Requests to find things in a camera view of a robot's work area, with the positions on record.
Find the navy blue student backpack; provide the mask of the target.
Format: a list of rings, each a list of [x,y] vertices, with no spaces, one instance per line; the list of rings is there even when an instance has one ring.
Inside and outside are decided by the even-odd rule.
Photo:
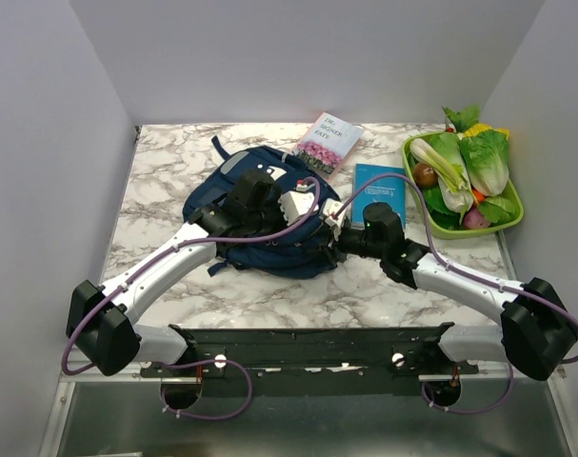
[[[259,237],[270,233],[243,233],[241,207],[245,204],[279,200],[308,177],[320,183],[319,202],[336,200],[338,194],[301,159],[268,146],[228,153],[217,137],[211,142],[223,163],[187,198],[183,221],[194,223],[211,236],[227,238]],[[223,261],[209,268],[213,276],[231,265],[238,270],[258,269],[289,279],[311,279],[331,271],[324,247],[330,244],[331,232],[317,213],[299,228],[274,240],[260,243],[217,245]]]

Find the white book with pink roses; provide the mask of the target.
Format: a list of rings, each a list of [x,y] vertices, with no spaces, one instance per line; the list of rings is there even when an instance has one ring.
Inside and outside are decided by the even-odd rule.
[[[358,147],[363,133],[362,127],[323,112],[291,152],[330,182]]]

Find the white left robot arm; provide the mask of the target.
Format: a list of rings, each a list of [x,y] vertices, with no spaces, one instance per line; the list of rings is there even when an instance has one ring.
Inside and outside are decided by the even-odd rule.
[[[270,169],[248,169],[230,190],[195,212],[154,253],[96,286],[84,281],[70,299],[67,335],[90,366],[111,376],[132,362],[161,362],[175,376],[188,374],[195,354],[180,331],[148,327],[140,319],[169,288],[213,260],[221,243],[273,233],[286,224],[281,190]]]

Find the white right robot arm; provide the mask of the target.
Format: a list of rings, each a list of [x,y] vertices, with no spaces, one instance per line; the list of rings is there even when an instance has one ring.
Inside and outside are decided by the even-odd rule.
[[[390,280],[444,295],[492,321],[482,327],[452,325],[425,345],[422,361],[432,372],[466,360],[509,362],[545,381],[577,342],[578,330],[549,283],[506,281],[455,264],[407,238],[399,215],[386,203],[366,206],[362,228],[345,222],[338,201],[323,205],[322,218],[340,251],[377,259]]]

